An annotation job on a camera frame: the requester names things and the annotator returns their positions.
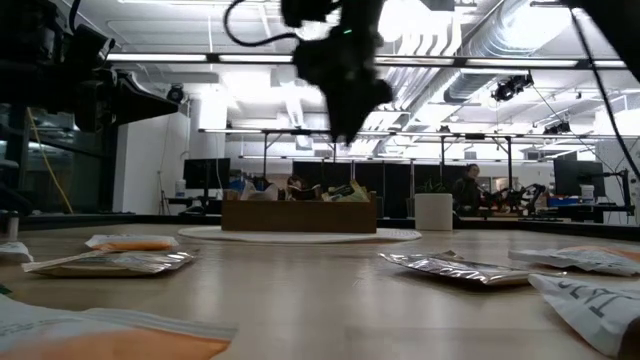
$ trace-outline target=computer monitor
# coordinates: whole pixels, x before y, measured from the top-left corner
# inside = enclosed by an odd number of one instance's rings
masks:
[[[228,189],[230,168],[229,158],[185,160],[183,177],[187,189]]]
[[[602,164],[591,161],[554,160],[556,175],[556,195],[580,196],[580,185],[593,185],[594,195],[604,197],[604,177]]]

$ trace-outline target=foil packet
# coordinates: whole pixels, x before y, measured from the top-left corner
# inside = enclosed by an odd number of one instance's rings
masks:
[[[135,277],[177,270],[194,251],[95,250],[81,255],[22,264],[25,272],[56,277]]]
[[[544,299],[591,346],[621,360],[640,358],[640,290],[559,279],[529,277]]]
[[[532,274],[527,270],[467,261],[452,251],[432,255],[379,255],[410,269],[486,286],[527,285]],[[564,273],[552,275],[563,276]]]
[[[577,267],[584,271],[618,276],[640,274],[640,253],[598,246],[562,250],[510,250],[509,258],[557,268]]]

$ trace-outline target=wooden table surface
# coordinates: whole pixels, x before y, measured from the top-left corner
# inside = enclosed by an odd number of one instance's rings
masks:
[[[22,232],[39,260],[86,251],[93,234],[175,235],[185,226],[120,225]],[[469,260],[522,266],[509,249],[632,244],[519,231],[424,233],[403,243],[270,245],[200,241],[193,264],[145,279],[52,279],[0,268],[15,299],[68,310],[134,309],[236,325],[216,358],[295,360],[602,359],[532,287],[471,290],[387,263],[379,252],[454,250]],[[635,279],[572,274],[637,286]]]

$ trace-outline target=white planter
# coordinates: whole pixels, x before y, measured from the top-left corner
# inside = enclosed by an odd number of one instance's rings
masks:
[[[451,194],[416,194],[416,230],[453,230],[453,198]]]

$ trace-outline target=round white mat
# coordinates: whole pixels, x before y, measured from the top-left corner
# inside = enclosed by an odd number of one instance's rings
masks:
[[[222,231],[220,226],[180,229],[178,234],[190,238],[207,240],[232,240],[262,243],[323,244],[366,240],[417,240],[422,237],[414,230],[378,229],[376,234],[324,234],[286,232],[240,232]]]

